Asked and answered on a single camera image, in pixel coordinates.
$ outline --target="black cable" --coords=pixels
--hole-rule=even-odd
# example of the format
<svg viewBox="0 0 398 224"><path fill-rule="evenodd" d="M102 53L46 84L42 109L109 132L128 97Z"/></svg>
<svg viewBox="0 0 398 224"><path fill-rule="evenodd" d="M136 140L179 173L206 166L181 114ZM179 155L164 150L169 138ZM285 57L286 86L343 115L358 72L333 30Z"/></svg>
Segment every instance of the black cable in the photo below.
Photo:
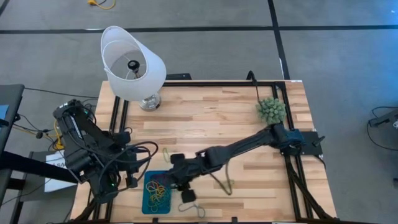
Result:
<svg viewBox="0 0 398 224"><path fill-rule="evenodd" d="M52 143L49 145L49 148L47 149L47 151L50 151L50 148L54 149L55 151L58 151L60 149L56 149L54 148L54 146L56 145L56 143L58 143L58 138L56 140L53 140Z"/></svg>
<svg viewBox="0 0 398 224"><path fill-rule="evenodd" d="M83 109L85 109L85 110L87 110L88 112L89 112L89 115L88 116L92 116L93 117L93 122L94 122L94 124L97 124L97 117L95 116L95 114L94 114L94 112L91 110L91 109L89 109L89 108L87 108L87 107L85 107L85 106L71 106L71 107L69 107L69 109L70 108L83 108Z"/></svg>
<svg viewBox="0 0 398 224"><path fill-rule="evenodd" d="M85 147L85 146L82 146L81 144L79 144L79 143L76 141L76 139L72 136L72 134L71 134L70 131L68 132L68 135L70 136L70 138L72 139L72 141L73 141L77 146L79 146L81 149L84 149L84 150L86 150L86 151L92 152L92 153L96 154L97 156L102 156L102 157L105 157L105 158L107 158L107 159L113 159L110 155L102 154L102 153L99 152L99 151L94 151L94 150L92 150L92 149L88 149L88 148ZM154 142L152 142L152 141L140 142L139 144L147 144L147 143L148 143L148 144L154 144L154 145L156 145L155 152L154 152L154 153L151 155L151 157L150 157L150 158L152 158L152 156L153 156L154 154L156 154L156 152L159 150L159 147L158 147L158 145L157 145L156 143L154 143ZM139 163L139 162L146 162L146 160L147 160L147 159L150 159L150 158L141 159L141 160L139 160L139 161L124 161L124 160L120 160L120 159L115 159L114 161L116 161L116 162L122 162L122 163L128 163L128 164L133 164L133 163Z"/></svg>
<svg viewBox="0 0 398 224"><path fill-rule="evenodd" d="M29 119L27 119L27 117L26 117L25 115L19 114L19 116L25 118L25 120L26 120L34 129L36 129L37 131L40 130L39 128L36 128L36 127L29 121Z"/></svg>
<svg viewBox="0 0 398 224"><path fill-rule="evenodd" d="M398 149L393 149L393 148L390 148L390 147L382 146L382 145L376 143L376 142L372 139L372 137L371 137L371 135L370 135L370 133L369 133L369 127L370 127L370 125L371 125L370 122L371 122L372 120L374 120L374 119L369 120L368 123L367 123L367 125L366 125L366 132L368 133L368 137L369 137L369 139L371 140L371 142L373 142L373 144L375 144L375 145L377 145L377 146L379 146L379 147L381 147L381 148L383 148L383 149L387 149L387 150L390 150L390 151L398 151Z"/></svg>
<svg viewBox="0 0 398 224"><path fill-rule="evenodd" d="M321 159L321 158L319 157L319 155L313 155L313 156L315 156L315 158L317 158L319 161L321 161L321 163L323 164L323 166L325 167L325 170L326 170L325 161L323 161L323 159Z"/></svg>
<svg viewBox="0 0 398 224"><path fill-rule="evenodd" d="M12 201L12 200L14 200L14 199L16 199L16 198L23 197L23 196L26 196L26 195L30 195L31 193L33 193L33 192L35 192L36 190L38 190L38 189L40 189L41 187L43 187L43 186L44 186L46 183L48 183L50 180L52 180L52 179L49 179L48 181L44 182L44 184L40 184L38 187L36 187L34 190L32 190L32 191L29 192L29 193L26 193L26 194L22 194L22 195L13 197L12 199L8 200L7 202L2 203L2 204L0 205L0 208L1 208L3 205L7 204L8 202L10 202L10 201Z"/></svg>
<svg viewBox="0 0 398 224"><path fill-rule="evenodd" d="M92 105L91 103L87 103L87 104L84 105L84 107L90 108L90 110L93 111L93 108L97 107L97 105Z"/></svg>
<svg viewBox="0 0 398 224"><path fill-rule="evenodd" d="M141 146L141 145L143 145L143 144L152 144L152 145L154 145L154 146L155 146L155 151L151 154L151 153L150 153L150 150L149 150L148 148L146 148L145 146ZM142 174L140 175L140 177L137 178L137 181L139 181L139 180L143 177L145 171L147 170L147 168L148 168L148 166L149 166L149 161L152 159L152 157L156 154L156 152L157 152L158 149L159 149L159 146L158 146L155 142L152 142L152 141L140 142L140 143L138 143L138 144L131 145L131 146L125 148L125 150L123 150L123 151L117 153L117 154L116 154L110 161L108 161L108 162L106 163L106 165L102 168L101 173L100 173L99 178L98 178L98 183L101 183L101 179L102 179L102 177L104 176L105 171L108 169L108 167L109 167L113 162L115 162L115 161L117 160L118 157L120 157L121 155L123 155L124 153L126 153L126 152L128 152L128 151L130 151L130 150L135 150L135 149L144 149L144 150L146 150L146 151L148 152L148 157L147 157L147 158L145 158L145 159L140 159L140 160L138 160L138 161L132 161L132 162L131 162L131 163L133 163L133 162L134 162L134 163L147 162L147 165L146 165L146 168L144 169L144 172L142 172Z"/></svg>
<svg viewBox="0 0 398 224"><path fill-rule="evenodd" d="M82 98L92 98L92 99L98 99L98 97L95 96L82 96L82 95L74 95L74 94L68 94L68 93L59 93L56 91L50 91L50 90L41 90L41 89L36 89L36 88L25 88L26 90L34 90L34 91L42 91L45 93L53 93L53 94L58 94L58 95L65 95L65 96L75 96L75 97L82 97Z"/></svg>
<svg viewBox="0 0 398 224"><path fill-rule="evenodd" d="M93 191L90 189L90 192L88 192L88 199L87 199L87 206L90 204L90 200L91 200L91 193Z"/></svg>
<svg viewBox="0 0 398 224"><path fill-rule="evenodd" d="M259 103L260 107L262 108L261 101L260 101L260 96L259 96L259 87L258 87L258 83L257 83L256 77L254 76L254 73L252 71L249 71L248 76L250 76L252 84L256 87L257 102Z"/></svg>
<svg viewBox="0 0 398 224"><path fill-rule="evenodd" d="M97 4L102 5L102 4L104 4L106 1L107 1L107 0L104 0L104 1L102 1L101 3L97 3Z"/></svg>
<svg viewBox="0 0 398 224"><path fill-rule="evenodd" d="M396 108L398 108L398 106L378 106L378 107L373 108L373 109L372 109L372 114L373 114L376 118L379 118L379 117L374 113L374 111L376 111L377 109L381 109L381 108L396 109Z"/></svg>
<svg viewBox="0 0 398 224"><path fill-rule="evenodd" d="M98 99L91 98L91 99L83 100L81 103L84 105L87 101L90 101L90 100L98 100Z"/></svg>
<svg viewBox="0 0 398 224"><path fill-rule="evenodd" d="M25 127L25 126L22 126L22 125L19 125L19 124L12 124L12 125L15 125L15 126L17 126L17 127L20 127L20 128L22 128L22 129L25 129L26 131L34 131L34 132L43 132L43 133L47 133L47 132L50 132L50 131L52 131L53 129L44 129L44 130L39 130L39 129L31 129L31 128L27 128L27 127Z"/></svg>
<svg viewBox="0 0 398 224"><path fill-rule="evenodd" d="M49 161L41 161L41 162L52 162L52 161L57 161L57 160L60 160L60 159L66 159L67 157L69 157L69 156L67 156L67 157L64 157L62 154L61 154L61 156L62 156L62 158L60 157L60 158L58 158L58 159L51 159L51 160L49 160Z"/></svg>
<svg viewBox="0 0 398 224"><path fill-rule="evenodd" d="M124 130L126 130L126 129L130 129L130 134L132 134L132 128L130 128L130 127L126 127L126 128L124 128Z"/></svg>
<svg viewBox="0 0 398 224"><path fill-rule="evenodd" d="M17 127L19 127L19 128L22 128L24 131L27 131L28 133L31 133L32 135L34 135L34 136L36 136L36 138L37 138L37 135L36 135L36 133L34 133L34 131L35 130L33 130L33 129L29 129L29 128L26 128L26 127L23 127L23 126L20 126L20 125L18 125L18 124L12 124L12 125L15 125L15 126L17 126ZM45 138L46 140L49 140L51 143L53 142L53 139L49 136L49 134L48 133L44 133L46 136L47 136L47 138Z"/></svg>
<svg viewBox="0 0 398 224"><path fill-rule="evenodd" d="M69 212L67 213L67 215L66 215L65 218L63 219L63 222L64 222L64 223L67 222L68 216L69 216L69 214L72 212L72 209L73 209L73 204L72 204L72 206L70 207Z"/></svg>

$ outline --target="green plant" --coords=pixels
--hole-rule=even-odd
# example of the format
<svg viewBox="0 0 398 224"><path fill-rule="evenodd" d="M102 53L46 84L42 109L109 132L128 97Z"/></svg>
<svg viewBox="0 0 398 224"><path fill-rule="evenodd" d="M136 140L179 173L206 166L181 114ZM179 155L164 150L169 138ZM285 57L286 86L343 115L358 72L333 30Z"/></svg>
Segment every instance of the green plant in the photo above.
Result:
<svg viewBox="0 0 398 224"><path fill-rule="evenodd" d="M259 118L268 125L283 122L286 116L285 104L278 99L267 98L256 105Z"/></svg>

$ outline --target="paper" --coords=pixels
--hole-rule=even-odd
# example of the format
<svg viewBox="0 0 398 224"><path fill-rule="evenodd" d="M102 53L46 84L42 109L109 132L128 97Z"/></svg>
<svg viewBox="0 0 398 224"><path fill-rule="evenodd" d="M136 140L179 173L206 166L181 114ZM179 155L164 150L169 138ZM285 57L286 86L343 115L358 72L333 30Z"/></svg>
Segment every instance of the paper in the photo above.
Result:
<svg viewBox="0 0 398 224"><path fill-rule="evenodd" d="M45 160L46 160L46 163L48 163L48 164L66 169L65 160L63 158L63 150L57 151L56 153L54 153L52 155L46 156ZM65 182L62 180L55 180L55 179L52 179L51 181L49 181L49 180L50 180L49 178L45 178L46 184L44 185L44 192L53 192L55 190L60 190L60 189L64 189L64 188L76 185L74 183L69 183L69 182Z"/></svg>
<svg viewBox="0 0 398 224"><path fill-rule="evenodd" d="M7 110L8 110L8 105L0 105L0 119L6 119Z"/></svg>

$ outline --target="floor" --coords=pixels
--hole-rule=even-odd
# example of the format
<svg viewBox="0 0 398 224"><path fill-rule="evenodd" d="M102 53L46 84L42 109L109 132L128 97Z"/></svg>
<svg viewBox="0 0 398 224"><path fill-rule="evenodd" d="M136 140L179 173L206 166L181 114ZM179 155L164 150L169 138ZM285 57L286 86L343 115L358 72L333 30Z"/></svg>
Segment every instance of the floor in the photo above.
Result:
<svg viewBox="0 0 398 224"><path fill-rule="evenodd" d="M236 80L252 70L257 79L303 80L317 131L326 136L322 147L338 216L396 223L398 152L373 145L366 122L374 107L398 105L397 1L116 0L108 11L80 0L0 5L4 84L98 95L106 75L102 30L95 29L111 25L129 28L164 60L168 73ZM184 27L207 31L182 32ZM53 109L69 99L26 90L20 113L49 128ZM377 142L398 148L396 132L388 125L371 129ZM6 150L28 156L48 146L13 131ZM5 200L16 194L9 190ZM72 203L73 194L26 203L20 223L62 222ZM13 206L2 206L1 223L9 221Z"/></svg>

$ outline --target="lamp base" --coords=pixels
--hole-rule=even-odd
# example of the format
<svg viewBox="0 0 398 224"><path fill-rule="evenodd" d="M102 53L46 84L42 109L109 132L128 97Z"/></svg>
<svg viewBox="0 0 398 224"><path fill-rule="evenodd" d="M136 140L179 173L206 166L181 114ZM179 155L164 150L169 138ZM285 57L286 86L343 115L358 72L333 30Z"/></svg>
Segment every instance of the lamp base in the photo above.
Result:
<svg viewBox="0 0 398 224"><path fill-rule="evenodd" d="M139 102L139 106L144 111L154 111L158 107L160 107L161 102L162 102L162 99L160 98L160 95L158 93L156 93L146 99L141 100Z"/></svg>

